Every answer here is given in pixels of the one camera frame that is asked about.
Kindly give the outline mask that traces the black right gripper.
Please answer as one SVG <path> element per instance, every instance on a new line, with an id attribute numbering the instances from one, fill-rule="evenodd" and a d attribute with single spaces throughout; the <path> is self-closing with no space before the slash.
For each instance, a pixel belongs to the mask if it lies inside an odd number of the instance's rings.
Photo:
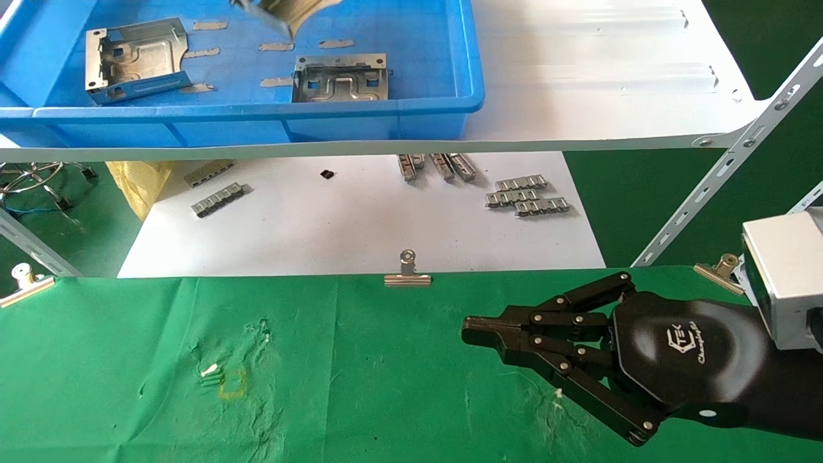
<path id="1" fill-rule="evenodd" d="M 586 329 L 608 327 L 612 319 L 621 372 L 663 414 L 720 428 L 749 425 L 752 388 L 772 351 L 756 309 L 635 293 L 629 273 L 614 273 L 532 307 L 507 305 L 499 316 L 468 316 L 462 340 L 496 350 L 505 365 L 538 373 L 621 439 L 643 446 L 662 416 L 612 392 L 585 369 L 585 361 L 572 360 L 567 342 L 532 335 L 559 335 L 565 329 L 582 336 Z M 621 299 L 611 318 L 600 313 Z"/>

